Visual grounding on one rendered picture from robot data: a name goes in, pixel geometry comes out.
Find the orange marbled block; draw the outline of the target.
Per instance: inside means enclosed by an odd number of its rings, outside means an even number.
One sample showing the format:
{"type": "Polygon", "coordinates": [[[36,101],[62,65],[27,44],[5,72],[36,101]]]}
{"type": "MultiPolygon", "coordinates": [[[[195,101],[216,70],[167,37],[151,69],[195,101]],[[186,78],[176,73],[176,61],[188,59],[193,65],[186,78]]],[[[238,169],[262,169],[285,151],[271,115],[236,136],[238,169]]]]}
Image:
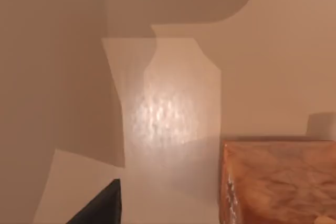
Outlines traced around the orange marbled block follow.
{"type": "Polygon", "coordinates": [[[336,224],[336,142],[225,141],[220,224],[336,224]]]}

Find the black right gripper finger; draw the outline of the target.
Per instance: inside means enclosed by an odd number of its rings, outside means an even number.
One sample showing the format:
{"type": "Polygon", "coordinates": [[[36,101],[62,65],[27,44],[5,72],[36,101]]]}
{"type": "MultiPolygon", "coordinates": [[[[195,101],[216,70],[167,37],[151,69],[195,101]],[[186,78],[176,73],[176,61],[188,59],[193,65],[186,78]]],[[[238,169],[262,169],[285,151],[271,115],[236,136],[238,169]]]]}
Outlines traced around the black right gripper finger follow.
{"type": "Polygon", "coordinates": [[[114,179],[66,224],[121,224],[121,181],[114,179]]]}

